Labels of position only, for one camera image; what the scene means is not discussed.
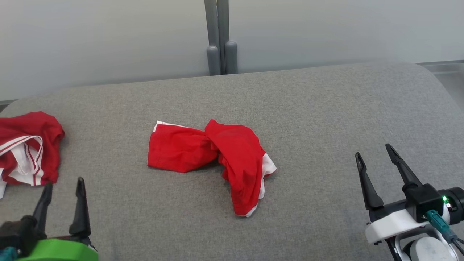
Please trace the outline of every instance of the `white wall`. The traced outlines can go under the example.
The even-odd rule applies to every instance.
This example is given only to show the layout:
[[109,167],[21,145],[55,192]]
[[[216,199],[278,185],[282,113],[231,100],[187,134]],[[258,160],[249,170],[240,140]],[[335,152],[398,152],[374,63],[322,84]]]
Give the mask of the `white wall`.
[[0,101],[208,75],[203,0],[2,0]]
[[239,72],[464,59],[463,0],[230,0]]

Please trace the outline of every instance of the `red fabric with white trim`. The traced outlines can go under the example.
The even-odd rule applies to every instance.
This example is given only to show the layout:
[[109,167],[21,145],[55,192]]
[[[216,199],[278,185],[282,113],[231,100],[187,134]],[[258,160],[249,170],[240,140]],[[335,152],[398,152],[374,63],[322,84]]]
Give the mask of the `red fabric with white trim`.
[[63,137],[56,118],[41,111],[0,118],[0,198],[6,183],[56,183]]
[[158,121],[148,146],[148,166],[164,170],[192,171],[218,156],[235,214],[249,217],[264,196],[264,177],[276,170],[250,128],[211,120],[203,132]]

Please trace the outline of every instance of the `gray fabric surface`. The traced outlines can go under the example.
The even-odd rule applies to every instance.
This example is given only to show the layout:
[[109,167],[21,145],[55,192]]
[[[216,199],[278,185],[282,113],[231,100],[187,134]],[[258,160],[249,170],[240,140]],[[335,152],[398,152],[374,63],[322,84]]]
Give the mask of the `gray fabric surface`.
[[[54,115],[66,136],[48,211],[67,233],[78,176],[100,260],[391,260],[369,245],[354,160],[384,202],[404,198],[391,143],[425,183],[464,187],[464,117],[426,69],[370,63],[70,88],[12,103],[1,117]],[[222,167],[147,167],[156,120],[244,124],[277,166],[250,218],[236,217]],[[0,222],[34,210],[41,187],[8,186]],[[464,236],[464,226],[454,226]]]

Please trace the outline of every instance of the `black cable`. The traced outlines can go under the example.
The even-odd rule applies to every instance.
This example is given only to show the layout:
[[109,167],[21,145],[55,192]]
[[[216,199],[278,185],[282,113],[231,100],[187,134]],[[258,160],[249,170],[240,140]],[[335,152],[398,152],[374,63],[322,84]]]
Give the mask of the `black cable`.
[[464,250],[463,248],[458,244],[455,238],[451,239],[451,242],[453,242],[454,246],[461,252],[462,255],[464,255]]

